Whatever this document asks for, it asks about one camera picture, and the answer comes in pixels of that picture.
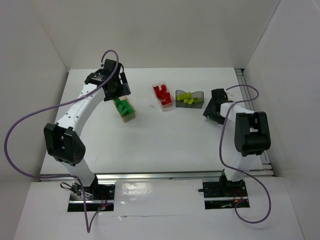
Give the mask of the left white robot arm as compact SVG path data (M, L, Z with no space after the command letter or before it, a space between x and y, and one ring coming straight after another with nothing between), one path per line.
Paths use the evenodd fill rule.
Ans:
M130 93L123 65L106 59L100 69L87 76L77 101L69 110L55 124L48 123L44 127L47 153L76 177L71 188L78 195L85 193L93 199L103 191L97 176L85 161L86 147L81 133L87 120L100 102Z

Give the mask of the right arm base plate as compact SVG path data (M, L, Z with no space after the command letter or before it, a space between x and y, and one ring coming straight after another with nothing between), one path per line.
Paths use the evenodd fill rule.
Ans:
M206 210L249 208L250 202L244 181L227 187L218 181L207 181L202 183L202 188L197 190L203 194L204 207Z

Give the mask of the lime square lego brick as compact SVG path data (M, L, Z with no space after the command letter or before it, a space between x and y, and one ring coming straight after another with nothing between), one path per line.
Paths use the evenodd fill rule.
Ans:
M194 103L194 98L184 99L183 102L188 105L192 105Z

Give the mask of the red long lego brick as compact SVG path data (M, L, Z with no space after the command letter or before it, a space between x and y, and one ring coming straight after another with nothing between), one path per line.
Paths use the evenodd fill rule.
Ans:
M172 103L172 98L169 92L165 92L160 96L160 102L163 106L169 105Z

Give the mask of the lime long lego brick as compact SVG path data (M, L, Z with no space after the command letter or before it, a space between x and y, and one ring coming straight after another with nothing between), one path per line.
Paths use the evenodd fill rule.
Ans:
M192 97L192 94L190 92L182 93L180 95L176 96L177 101L184 101L186 99L190 99Z

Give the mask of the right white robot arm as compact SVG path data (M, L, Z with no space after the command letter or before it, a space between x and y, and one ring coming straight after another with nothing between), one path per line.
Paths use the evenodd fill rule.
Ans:
M225 168L214 187L223 197L240 196L244 192L244 172L249 170L255 156L271 147L268 117L263 111L252 111L235 105L222 88L211 91L211 99L203 115L223 125L225 120L234 123L234 145L238 154L232 168Z

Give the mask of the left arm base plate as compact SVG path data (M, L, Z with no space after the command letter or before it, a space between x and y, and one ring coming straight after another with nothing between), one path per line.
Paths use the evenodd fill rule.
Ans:
M70 191L69 202L67 211L71 213L84 211L84 198L81 188L78 184L73 183L69 185L65 182L60 184L61 188ZM114 199L115 199L115 183L101 184L97 193L85 193L86 209L88 212L96 212L101 210L102 212L114 211Z

